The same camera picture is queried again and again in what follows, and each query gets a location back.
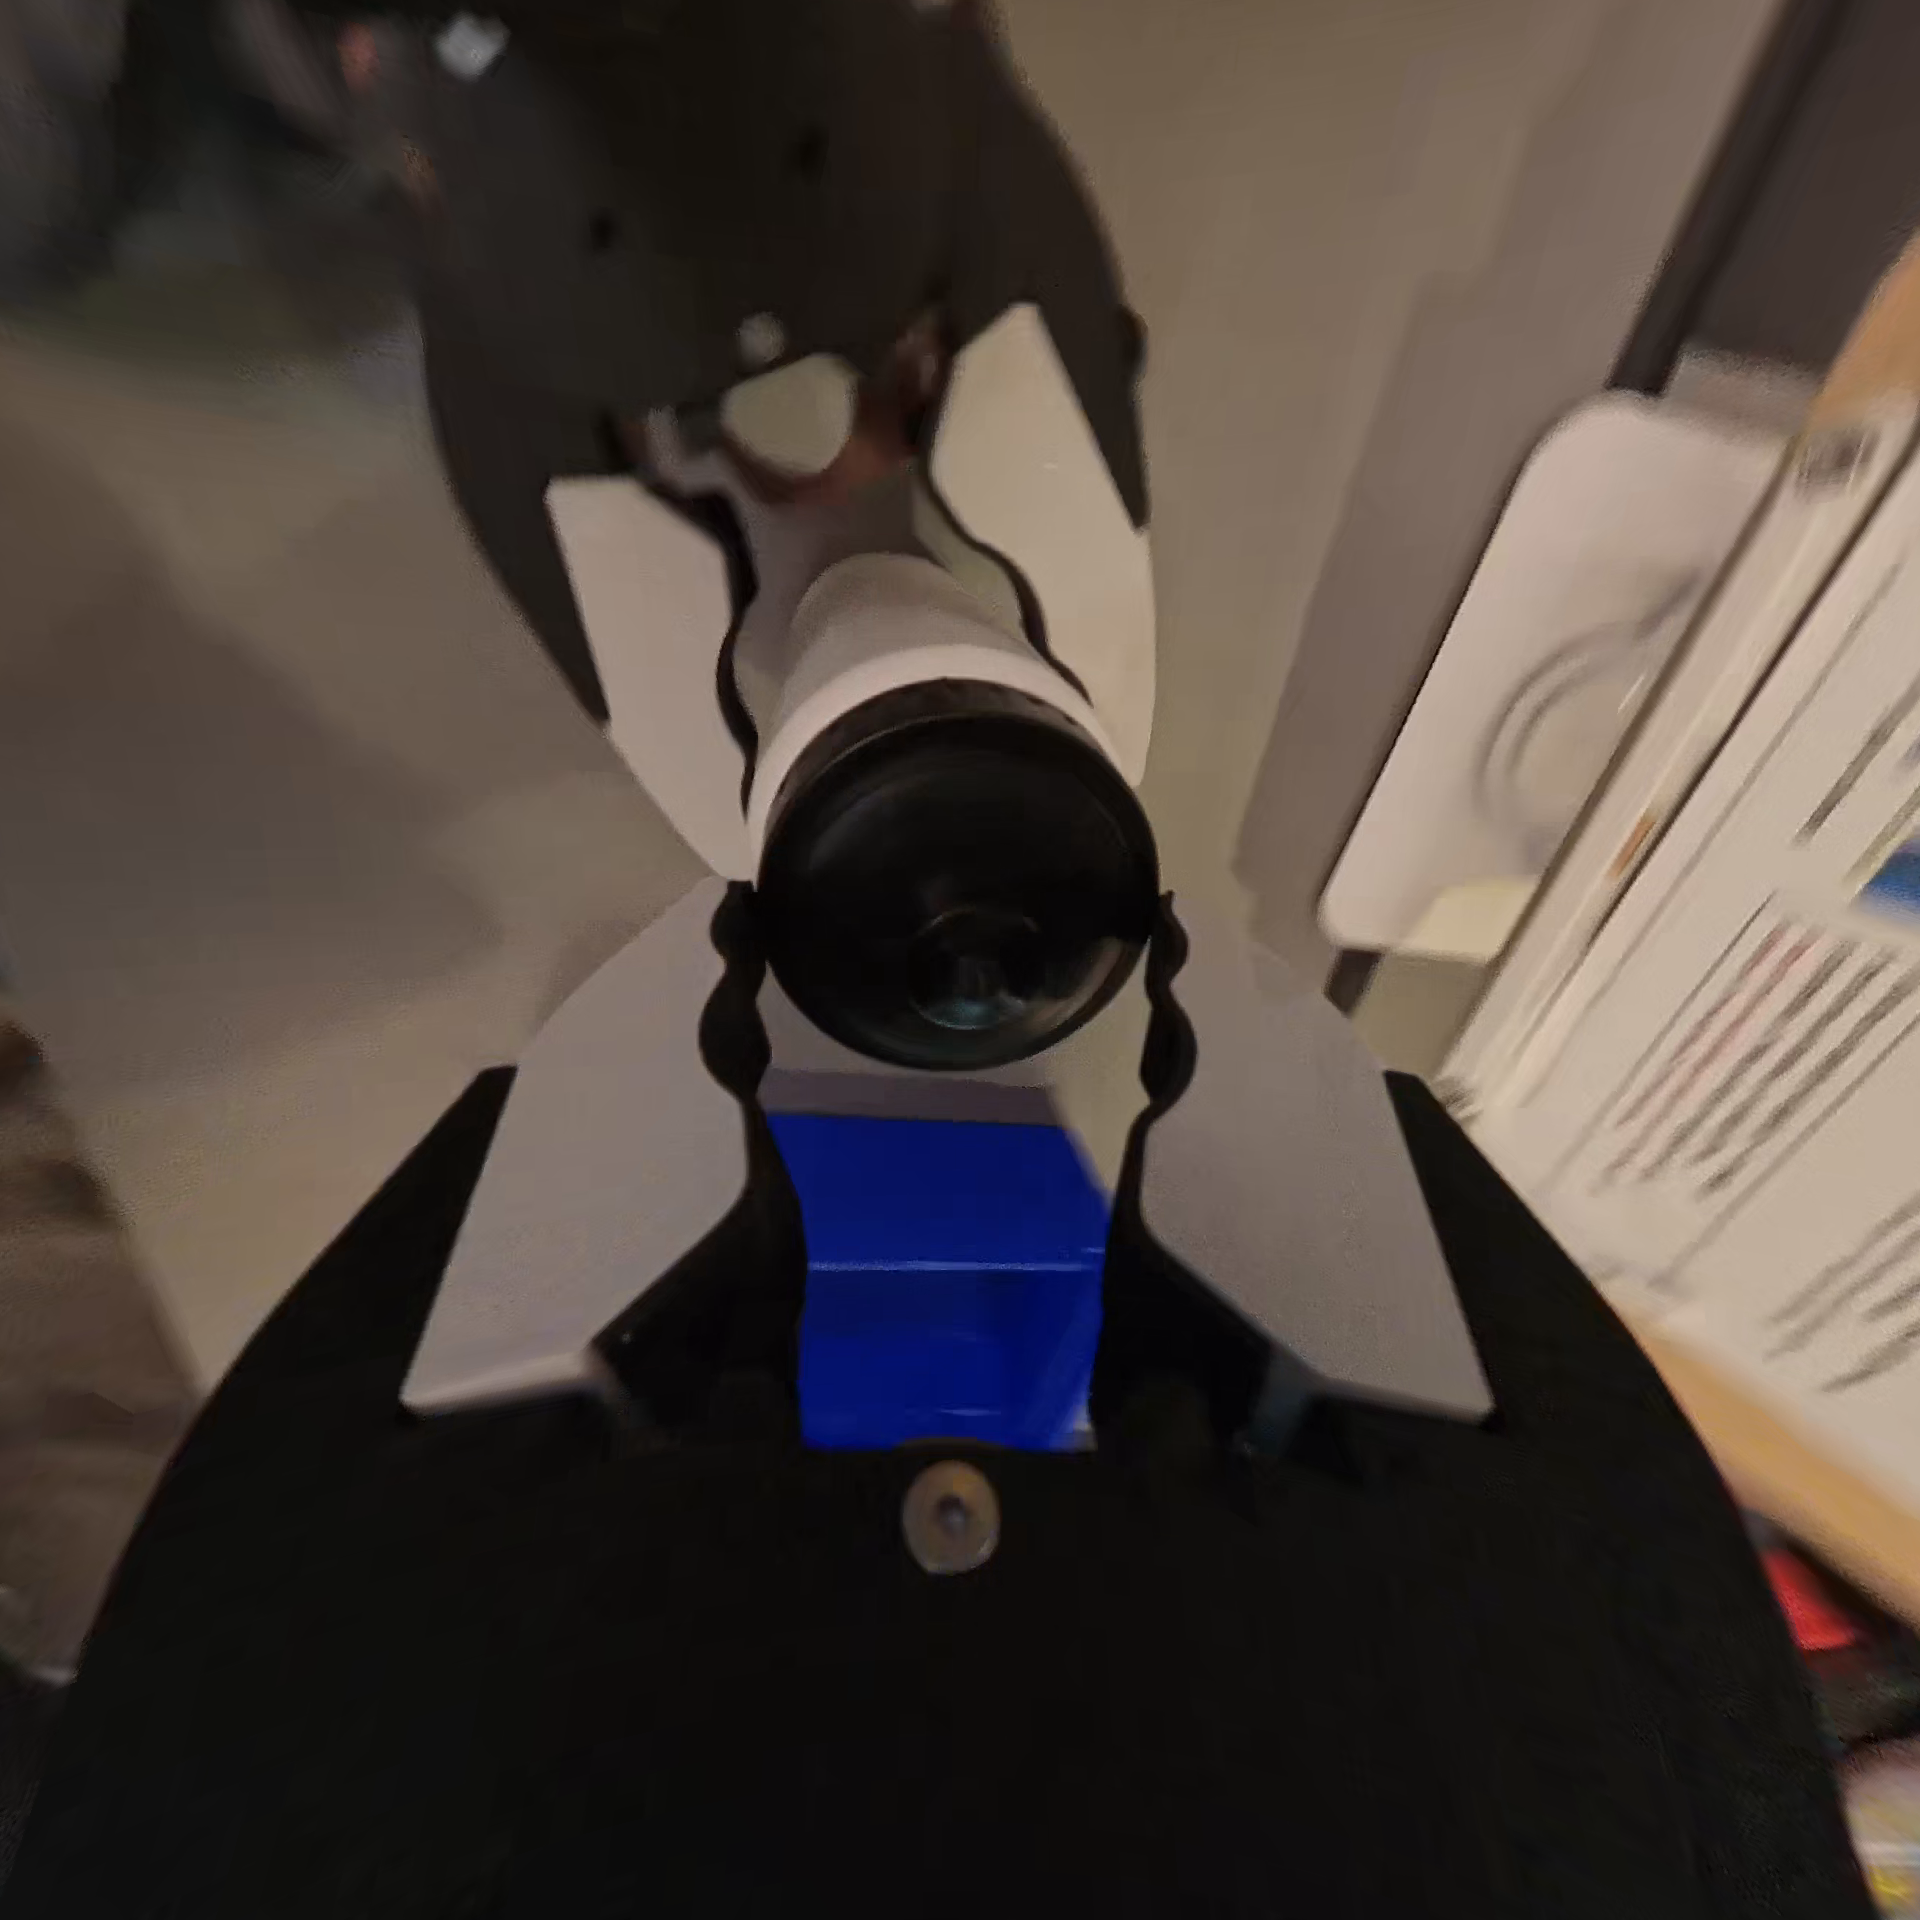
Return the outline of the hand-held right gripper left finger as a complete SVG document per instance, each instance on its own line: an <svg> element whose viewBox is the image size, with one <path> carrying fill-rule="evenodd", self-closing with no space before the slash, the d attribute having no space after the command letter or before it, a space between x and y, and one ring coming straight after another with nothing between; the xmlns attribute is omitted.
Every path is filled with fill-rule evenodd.
<svg viewBox="0 0 1920 1920"><path fill-rule="evenodd" d="M699 881L536 1030L402 1382L444 1416L607 1390L701 1419L799 1396L800 1203L762 1108L747 882Z"/></svg>

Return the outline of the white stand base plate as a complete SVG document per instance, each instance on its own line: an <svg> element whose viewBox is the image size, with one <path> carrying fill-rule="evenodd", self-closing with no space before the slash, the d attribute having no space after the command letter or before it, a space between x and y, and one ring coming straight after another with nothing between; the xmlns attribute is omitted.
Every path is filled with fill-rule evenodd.
<svg viewBox="0 0 1920 1920"><path fill-rule="evenodd" d="M1529 453L1322 893L1338 949L1545 876L1781 467L1773 422L1607 390Z"/></svg>

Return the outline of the black bottle lid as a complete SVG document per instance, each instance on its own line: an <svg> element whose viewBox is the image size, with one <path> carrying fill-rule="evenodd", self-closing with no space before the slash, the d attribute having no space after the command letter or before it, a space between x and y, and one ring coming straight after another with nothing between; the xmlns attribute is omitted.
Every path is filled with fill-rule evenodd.
<svg viewBox="0 0 1920 1920"><path fill-rule="evenodd" d="M927 678L808 742L754 891L769 969L827 1037L981 1072L1114 1002L1155 930L1161 864L1136 792L1067 712Z"/></svg>

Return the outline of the printed instruction sheet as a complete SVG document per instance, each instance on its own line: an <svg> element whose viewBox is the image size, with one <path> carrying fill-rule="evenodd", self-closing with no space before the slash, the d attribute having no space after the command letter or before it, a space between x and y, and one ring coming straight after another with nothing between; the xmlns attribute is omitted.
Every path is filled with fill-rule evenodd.
<svg viewBox="0 0 1920 1920"><path fill-rule="evenodd" d="M1915 1482L1915 456L1496 1078L1477 1146L1616 1306Z"/></svg>

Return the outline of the blue plastic bin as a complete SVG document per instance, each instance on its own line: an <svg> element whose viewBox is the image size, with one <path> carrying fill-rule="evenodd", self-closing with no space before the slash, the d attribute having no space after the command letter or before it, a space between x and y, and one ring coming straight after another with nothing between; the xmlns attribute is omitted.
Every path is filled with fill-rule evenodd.
<svg viewBox="0 0 1920 1920"><path fill-rule="evenodd" d="M1064 1451L1089 1427L1112 1203L1066 1126L777 1114L815 1450Z"/></svg>

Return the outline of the person's left hand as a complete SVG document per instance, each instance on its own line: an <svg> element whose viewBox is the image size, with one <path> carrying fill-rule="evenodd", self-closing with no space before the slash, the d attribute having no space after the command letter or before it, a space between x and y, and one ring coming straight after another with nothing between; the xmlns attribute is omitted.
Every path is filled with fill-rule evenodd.
<svg viewBox="0 0 1920 1920"><path fill-rule="evenodd" d="M923 309L875 368L816 352L735 386L730 460L769 504L826 504L913 467L954 357L939 307Z"/></svg>

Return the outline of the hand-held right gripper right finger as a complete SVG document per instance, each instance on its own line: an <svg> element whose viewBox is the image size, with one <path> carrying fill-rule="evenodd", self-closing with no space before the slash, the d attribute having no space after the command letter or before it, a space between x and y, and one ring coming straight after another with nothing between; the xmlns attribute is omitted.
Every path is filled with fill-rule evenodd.
<svg viewBox="0 0 1920 1920"><path fill-rule="evenodd" d="M1112 1200L1098 1443L1289 1451L1322 1406L1496 1410L1392 1094L1352 1022L1175 896L1144 950L1144 1108Z"/></svg>

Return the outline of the white plastic bottle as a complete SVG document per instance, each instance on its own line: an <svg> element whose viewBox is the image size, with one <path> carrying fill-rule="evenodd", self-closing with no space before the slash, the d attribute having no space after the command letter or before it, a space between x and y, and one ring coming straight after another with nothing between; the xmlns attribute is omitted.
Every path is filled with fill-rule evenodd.
<svg viewBox="0 0 1920 1920"><path fill-rule="evenodd" d="M757 873L777 797L802 754L837 722L887 693L922 684L1008 689L1058 713L1117 761L1112 733L1067 677L1013 635L933 560L855 555L842 560L796 603L771 657L745 797L747 860Z"/></svg>

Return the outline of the red bag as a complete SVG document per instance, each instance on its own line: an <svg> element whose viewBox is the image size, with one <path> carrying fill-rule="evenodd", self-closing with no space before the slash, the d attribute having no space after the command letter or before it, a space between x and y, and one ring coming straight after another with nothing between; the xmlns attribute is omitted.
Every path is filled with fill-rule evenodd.
<svg viewBox="0 0 1920 1920"><path fill-rule="evenodd" d="M1824 1660L1865 1644L1858 1613L1799 1549L1770 1544L1760 1549L1760 1561L1804 1658Z"/></svg>

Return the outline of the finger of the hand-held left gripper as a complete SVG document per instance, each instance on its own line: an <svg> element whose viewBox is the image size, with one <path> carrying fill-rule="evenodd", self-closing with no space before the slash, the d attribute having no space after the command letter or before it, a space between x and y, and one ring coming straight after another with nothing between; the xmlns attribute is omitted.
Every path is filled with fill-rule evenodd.
<svg viewBox="0 0 1920 1920"><path fill-rule="evenodd" d="M1146 776L1156 712L1156 586L1136 525L1036 304L951 362L923 475L956 532L1027 588L1041 648L1083 693L1121 773Z"/></svg>
<svg viewBox="0 0 1920 1920"><path fill-rule="evenodd" d="M762 577L728 465L555 478L557 540L607 732L689 851L753 881L753 784L771 693L751 640Z"/></svg>

